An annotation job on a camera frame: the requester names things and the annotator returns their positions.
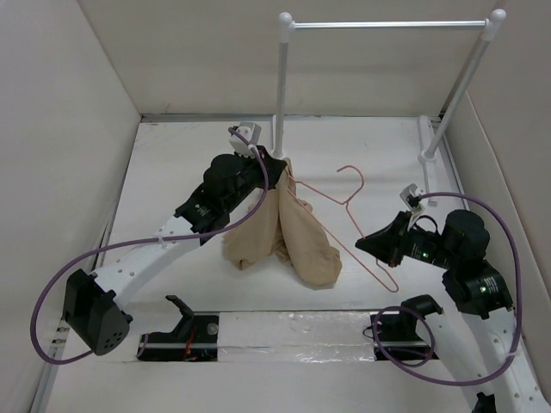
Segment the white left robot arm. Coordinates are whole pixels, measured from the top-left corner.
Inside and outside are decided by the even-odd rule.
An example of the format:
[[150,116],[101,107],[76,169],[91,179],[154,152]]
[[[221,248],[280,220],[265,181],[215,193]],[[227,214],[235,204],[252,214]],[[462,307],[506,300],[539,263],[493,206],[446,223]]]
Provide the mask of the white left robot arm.
[[88,274],[82,269],[66,282],[63,316],[93,354],[103,356],[128,336],[138,320],[134,295],[176,259],[230,227],[231,213],[255,189],[273,189],[285,161],[261,145],[251,157],[215,157],[201,184],[149,242],[131,248],[117,262]]

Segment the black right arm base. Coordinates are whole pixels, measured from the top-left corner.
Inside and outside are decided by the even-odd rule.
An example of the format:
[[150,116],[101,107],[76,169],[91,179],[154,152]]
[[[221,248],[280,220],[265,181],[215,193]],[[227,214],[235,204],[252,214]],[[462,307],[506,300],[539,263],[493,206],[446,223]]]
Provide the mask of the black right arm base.
[[385,311],[377,324],[375,314],[370,315],[370,323],[364,327],[362,335],[373,342],[377,361],[388,358],[374,339],[374,328],[382,348],[394,359],[406,367],[421,367],[438,359],[436,351],[430,350],[430,338],[421,339],[416,333],[416,328],[421,326],[421,322],[407,311]]

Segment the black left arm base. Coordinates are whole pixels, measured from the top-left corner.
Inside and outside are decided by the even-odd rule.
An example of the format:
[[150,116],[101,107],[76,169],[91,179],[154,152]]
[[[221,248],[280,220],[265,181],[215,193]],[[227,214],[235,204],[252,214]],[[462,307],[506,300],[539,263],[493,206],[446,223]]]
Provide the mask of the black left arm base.
[[165,297],[180,312],[169,332],[154,331],[140,337],[136,358],[145,362],[214,362],[218,360],[220,314],[193,311],[176,295]]

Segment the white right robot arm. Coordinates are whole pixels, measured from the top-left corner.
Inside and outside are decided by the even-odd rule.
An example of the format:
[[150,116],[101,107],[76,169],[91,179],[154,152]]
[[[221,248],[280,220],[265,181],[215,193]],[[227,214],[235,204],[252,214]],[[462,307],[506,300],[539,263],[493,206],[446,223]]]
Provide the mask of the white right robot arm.
[[442,268],[443,285],[479,352],[469,351],[428,294],[403,301],[392,326],[420,338],[449,370],[474,412],[548,412],[521,340],[513,300],[503,276],[486,260],[490,234],[480,216],[448,214],[442,231],[412,224],[400,212],[387,227],[356,241],[359,250],[396,267],[408,257]]

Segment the beige t shirt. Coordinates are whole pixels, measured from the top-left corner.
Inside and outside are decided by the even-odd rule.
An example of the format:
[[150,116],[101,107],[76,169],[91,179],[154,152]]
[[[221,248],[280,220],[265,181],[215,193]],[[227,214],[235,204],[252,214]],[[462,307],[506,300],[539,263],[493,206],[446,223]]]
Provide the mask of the beige t shirt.
[[252,217],[224,235],[222,254],[240,270],[277,256],[307,286],[331,287],[343,267],[339,250],[330,245],[311,205],[296,197],[292,165],[285,162],[275,188]]

